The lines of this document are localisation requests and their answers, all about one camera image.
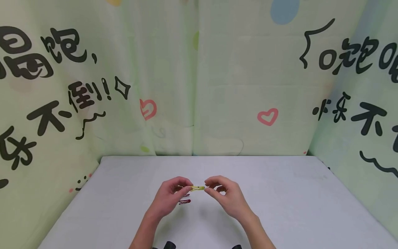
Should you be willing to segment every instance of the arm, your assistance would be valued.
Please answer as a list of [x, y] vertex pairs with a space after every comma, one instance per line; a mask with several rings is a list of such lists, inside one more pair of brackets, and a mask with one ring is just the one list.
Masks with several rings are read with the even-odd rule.
[[152, 249], [159, 222], [173, 211], [178, 201], [192, 189], [192, 185], [189, 179], [181, 176], [162, 183], [129, 249]]
[[213, 176], [205, 180], [205, 184], [208, 186], [205, 192], [216, 199], [225, 212], [242, 225], [252, 249], [275, 249], [260, 219], [250, 209], [236, 182], [223, 176]]

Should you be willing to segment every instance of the pink heart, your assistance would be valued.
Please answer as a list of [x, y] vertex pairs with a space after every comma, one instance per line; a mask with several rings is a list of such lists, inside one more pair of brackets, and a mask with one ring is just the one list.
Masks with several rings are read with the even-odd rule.
[[[149, 115], [145, 116], [149, 112], [149, 110], [146, 110], [145, 112], [143, 112], [142, 110], [146, 107], [147, 104], [152, 104], [153, 105], [153, 110], [152, 110], [152, 112]], [[148, 119], [150, 119], [153, 116], [155, 116], [155, 114], [156, 114], [156, 112], [158, 110], [158, 108], [156, 106], [156, 103], [153, 100], [143, 101], [142, 99], [140, 99], [140, 106], [141, 106], [141, 114], [144, 117], [145, 121], [147, 121]]]
[[[272, 117], [272, 119], [271, 119], [271, 121], [267, 121], [267, 120], [264, 120], [263, 119], [263, 115], [265, 115], [265, 116], [269, 116], [269, 115], [271, 115], [271, 113], [274, 113], [274, 115], [273, 115], [273, 117]], [[278, 109], [276, 109], [276, 108], [271, 108], [271, 109], [269, 109], [268, 111], [266, 111], [266, 112], [259, 112], [258, 114], [257, 114], [257, 119], [258, 119], [258, 121], [260, 121], [260, 122], [262, 122], [263, 124], [265, 124], [265, 125], [267, 125], [267, 126], [271, 126], [271, 125], [273, 125], [273, 123], [275, 123], [275, 120], [276, 120], [276, 118], [278, 117]]]

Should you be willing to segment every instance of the left hand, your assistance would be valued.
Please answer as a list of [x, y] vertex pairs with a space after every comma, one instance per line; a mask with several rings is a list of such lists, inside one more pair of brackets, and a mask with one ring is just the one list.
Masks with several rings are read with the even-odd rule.
[[173, 211], [178, 201], [192, 189], [191, 186], [191, 181], [181, 176], [164, 181], [146, 215], [161, 220]]

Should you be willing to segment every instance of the finger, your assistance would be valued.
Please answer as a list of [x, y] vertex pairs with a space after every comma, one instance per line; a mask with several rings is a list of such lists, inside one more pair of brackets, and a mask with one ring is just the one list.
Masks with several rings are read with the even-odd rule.
[[216, 189], [216, 191], [219, 193], [219, 192], [226, 192], [226, 189], [225, 189], [225, 187], [224, 186], [219, 186], [217, 189]]
[[223, 185], [225, 189], [229, 189], [232, 181], [224, 176], [212, 176], [205, 180], [206, 186]]
[[178, 177], [174, 177], [173, 179], [170, 179], [168, 181], [166, 181], [170, 186], [193, 186], [192, 182], [185, 177], [182, 176], [178, 176]]
[[223, 196], [222, 194], [218, 193], [217, 191], [215, 191], [212, 188], [205, 188], [205, 192], [210, 195], [211, 197], [213, 197], [214, 199], [216, 199], [216, 201], [218, 201], [220, 204], [223, 200], [223, 198], [225, 198], [225, 196]]
[[188, 194], [188, 192], [192, 189], [191, 186], [185, 186], [180, 191], [176, 192], [174, 195], [176, 196], [177, 201], [182, 199], [184, 195]]
[[183, 188], [182, 186], [174, 187], [173, 194], [174, 194], [175, 192], [180, 191], [182, 188]]
[[217, 187], [217, 186], [221, 186], [221, 184], [220, 183], [214, 183], [214, 184], [211, 184], [210, 186], [208, 186], [209, 188], [215, 188], [215, 187]]

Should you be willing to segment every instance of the hand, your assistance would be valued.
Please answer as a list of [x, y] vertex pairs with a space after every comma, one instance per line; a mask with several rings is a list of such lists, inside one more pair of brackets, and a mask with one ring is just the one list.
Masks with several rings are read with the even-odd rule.
[[205, 192], [216, 199], [225, 212], [237, 221], [242, 222], [243, 219], [254, 214], [236, 182], [223, 176], [212, 176], [205, 180], [205, 184], [208, 186]]
[[192, 185], [189, 179], [181, 176], [164, 181], [146, 215], [161, 220], [173, 211], [178, 201], [192, 189]]

